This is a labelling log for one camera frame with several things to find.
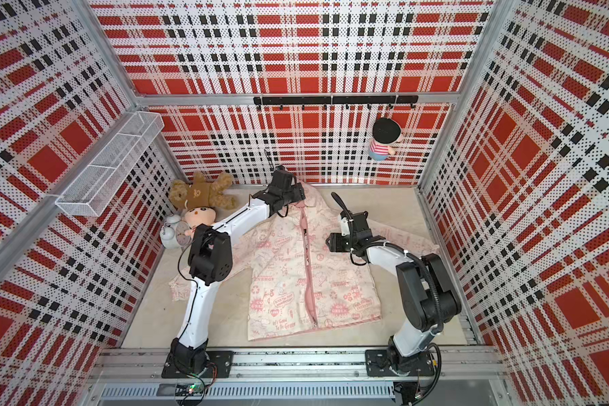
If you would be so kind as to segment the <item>cream pink printed jacket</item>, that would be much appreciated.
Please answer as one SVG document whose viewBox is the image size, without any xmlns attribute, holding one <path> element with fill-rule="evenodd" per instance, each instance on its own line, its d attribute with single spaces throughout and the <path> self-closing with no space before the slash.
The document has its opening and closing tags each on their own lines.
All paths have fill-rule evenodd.
<svg viewBox="0 0 609 406">
<path fill-rule="evenodd" d="M 338 213 L 315 188 L 245 233 L 233 245 L 232 276 L 251 271 L 247 338 L 250 341 L 346 328 L 382 317 L 369 267 L 353 265 L 326 246 L 339 230 Z"/>
</svg>

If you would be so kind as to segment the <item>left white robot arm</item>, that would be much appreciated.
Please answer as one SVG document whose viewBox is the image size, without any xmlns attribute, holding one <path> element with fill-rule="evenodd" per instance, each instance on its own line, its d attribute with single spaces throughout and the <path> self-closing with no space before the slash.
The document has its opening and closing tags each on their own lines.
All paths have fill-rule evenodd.
<svg viewBox="0 0 609 406">
<path fill-rule="evenodd" d="M 211 226 L 196 228 L 187 257 L 192 282 L 189 304 L 180 333 L 171 343 L 162 378 L 201 377 L 209 368 L 208 325 L 220 285 L 233 269 L 233 245 L 271 216 L 286 216 L 290 204 L 305 198 L 296 176 L 280 165 L 273 170 L 268 186 L 253 194 L 242 208 Z"/>
</svg>

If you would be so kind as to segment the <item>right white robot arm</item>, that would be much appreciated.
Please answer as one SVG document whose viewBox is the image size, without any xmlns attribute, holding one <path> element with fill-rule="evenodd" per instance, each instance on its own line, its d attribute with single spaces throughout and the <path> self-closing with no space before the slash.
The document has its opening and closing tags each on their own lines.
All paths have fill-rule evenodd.
<svg viewBox="0 0 609 406">
<path fill-rule="evenodd" d="M 439 255 L 415 255 L 373 233 L 367 216 L 366 211 L 342 211 L 338 216 L 341 231 L 331 233 L 326 246 L 331 252 L 348 252 L 351 259 L 358 257 L 365 265 L 377 265 L 398 280 L 404 323 L 389 338 L 386 350 L 366 353 L 368 375 L 432 375 L 431 345 L 461 313 L 461 300 Z"/>
</svg>

